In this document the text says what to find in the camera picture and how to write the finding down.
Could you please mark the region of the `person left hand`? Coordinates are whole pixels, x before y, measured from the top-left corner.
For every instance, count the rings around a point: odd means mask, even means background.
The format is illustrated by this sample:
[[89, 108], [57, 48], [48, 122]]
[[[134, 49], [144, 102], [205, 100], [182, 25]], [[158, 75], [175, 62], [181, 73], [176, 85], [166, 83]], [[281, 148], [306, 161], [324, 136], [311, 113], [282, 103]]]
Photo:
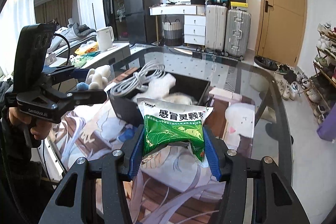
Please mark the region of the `person left hand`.
[[32, 117], [25, 113], [22, 113], [17, 107], [9, 108], [9, 120], [13, 126], [28, 126], [28, 128], [30, 128], [30, 133], [34, 136], [36, 140], [43, 140], [48, 137], [52, 129], [51, 122], [37, 119], [33, 123]]

